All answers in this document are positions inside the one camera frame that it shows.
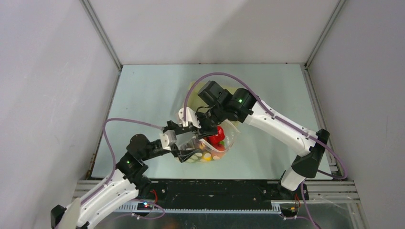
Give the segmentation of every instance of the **gray wall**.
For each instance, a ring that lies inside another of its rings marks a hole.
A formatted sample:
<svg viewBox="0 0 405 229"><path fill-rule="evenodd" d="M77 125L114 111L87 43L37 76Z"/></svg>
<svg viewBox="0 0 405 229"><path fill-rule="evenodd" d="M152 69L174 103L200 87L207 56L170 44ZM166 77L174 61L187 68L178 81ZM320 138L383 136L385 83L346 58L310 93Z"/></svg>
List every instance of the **gray wall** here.
<svg viewBox="0 0 405 229"><path fill-rule="evenodd" d="M77 0L0 1L0 228L50 228L100 137L117 69Z"/></svg>
<svg viewBox="0 0 405 229"><path fill-rule="evenodd" d="M310 74L371 228L401 227L405 1L348 1Z"/></svg>

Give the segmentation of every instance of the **transparent bowl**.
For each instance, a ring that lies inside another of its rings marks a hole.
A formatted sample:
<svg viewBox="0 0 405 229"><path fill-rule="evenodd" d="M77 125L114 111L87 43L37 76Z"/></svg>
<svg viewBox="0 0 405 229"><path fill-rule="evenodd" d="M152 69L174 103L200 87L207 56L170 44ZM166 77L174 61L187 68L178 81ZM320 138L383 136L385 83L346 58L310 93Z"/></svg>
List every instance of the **transparent bowl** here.
<svg viewBox="0 0 405 229"><path fill-rule="evenodd" d="M182 150L199 149L190 159L186 162L209 162L221 159L225 156L226 152L234 144L236 137L240 134L239 130L228 120L225 120L220 127L224 130L225 139L223 140L224 147L219 148L212 146L204 139L198 140L197 136L192 137L188 142L179 146Z"/></svg>

